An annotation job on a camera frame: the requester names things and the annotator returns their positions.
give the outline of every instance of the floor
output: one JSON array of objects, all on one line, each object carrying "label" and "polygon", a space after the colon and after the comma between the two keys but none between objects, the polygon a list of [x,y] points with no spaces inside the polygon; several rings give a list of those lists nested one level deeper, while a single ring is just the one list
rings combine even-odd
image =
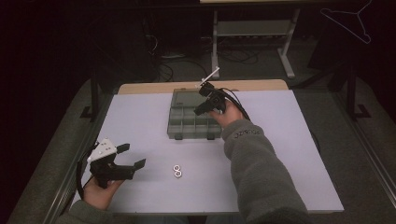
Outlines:
[{"label": "floor", "polygon": [[[282,38],[222,40],[220,79],[281,78],[293,86],[320,72],[307,67],[317,41],[295,39],[288,55],[296,78],[286,78],[276,53],[281,43]],[[199,57],[168,51],[161,61],[161,75],[156,79],[159,82],[196,81],[210,73],[209,48],[203,48]],[[395,192],[392,179],[396,178],[396,125],[377,102],[371,88],[359,78],[356,103],[364,105],[371,117],[352,121],[344,109],[345,88],[340,92],[330,92],[326,88],[331,77],[294,90],[345,207],[342,213],[312,214],[311,217],[318,224],[395,223],[396,203],[389,196]],[[51,223],[68,207],[74,189],[74,162],[100,131],[112,96],[100,93],[99,116],[94,122],[80,117],[83,109],[91,105],[90,97],[90,82],[87,81],[49,142],[10,223]],[[132,223],[133,219],[116,216],[116,221]]]}]

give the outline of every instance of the person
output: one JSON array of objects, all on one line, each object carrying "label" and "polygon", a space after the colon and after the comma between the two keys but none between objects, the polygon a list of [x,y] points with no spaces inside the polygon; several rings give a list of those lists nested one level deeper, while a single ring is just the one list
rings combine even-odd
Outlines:
[{"label": "person", "polygon": [[[209,115],[223,128],[225,156],[231,161],[239,213],[246,223],[308,224],[310,217],[290,174],[276,157],[261,127],[244,118],[226,101],[225,113]],[[93,178],[84,189],[84,201],[76,202],[57,223],[109,223],[111,198],[122,182],[101,189]]]}]

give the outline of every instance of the forearm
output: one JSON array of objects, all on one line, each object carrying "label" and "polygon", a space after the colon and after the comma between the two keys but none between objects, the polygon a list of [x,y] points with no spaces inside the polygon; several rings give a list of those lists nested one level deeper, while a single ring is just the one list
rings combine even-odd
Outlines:
[{"label": "forearm", "polygon": [[113,214],[108,211],[99,210],[83,201],[73,204],[69,213],[60,216],[56,224],[105,224],[112,223]]},{"label": "forearm", "polygon": [[239,210],[247,222],[269,220],[279,212],[306,216],[290,174],[276,157],[262,128],[240,119],[224,129],[223,139],[225,154],[231,160]]}]

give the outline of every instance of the sleeve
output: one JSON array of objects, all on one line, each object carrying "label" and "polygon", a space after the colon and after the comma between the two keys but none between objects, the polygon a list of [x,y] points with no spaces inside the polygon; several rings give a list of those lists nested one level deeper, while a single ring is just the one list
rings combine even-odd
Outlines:
[{"label": "sleeve", "polygon": [[56,224],[105,224],[113,222],[113,214],[109,211],[99,210],[85,203],[75,202],[69,213],[61,215]]},{"label": "sleeve", "polygon": [[222,138],[231,160],[239,211],[247,223],[311,223],[288,170],[262,128],[240,119],[224,129]]}]

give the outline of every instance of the white table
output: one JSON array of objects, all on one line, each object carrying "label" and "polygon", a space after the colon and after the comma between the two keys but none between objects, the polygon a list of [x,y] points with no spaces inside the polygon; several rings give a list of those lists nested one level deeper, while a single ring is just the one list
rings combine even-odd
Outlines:
[{"label": "white table", "polygon": [[[236,94],[251,120],[263,127],[273,143],[308,211],[343,211],[293,92]],[[114,96],[98,140],[108,137],[115,146],[131,144],[130,150],[117,156],[117,165],[133,165],[142,159],[147,162],[133,180],[120,187],[109,210],[138,215],[238,212],[223,140],[169,139],[166,128],[171,100],[172,93]],[[174,176],[175,165],[181,166],[181,178]],[[82,183],[90,175],[88,166]]]}]

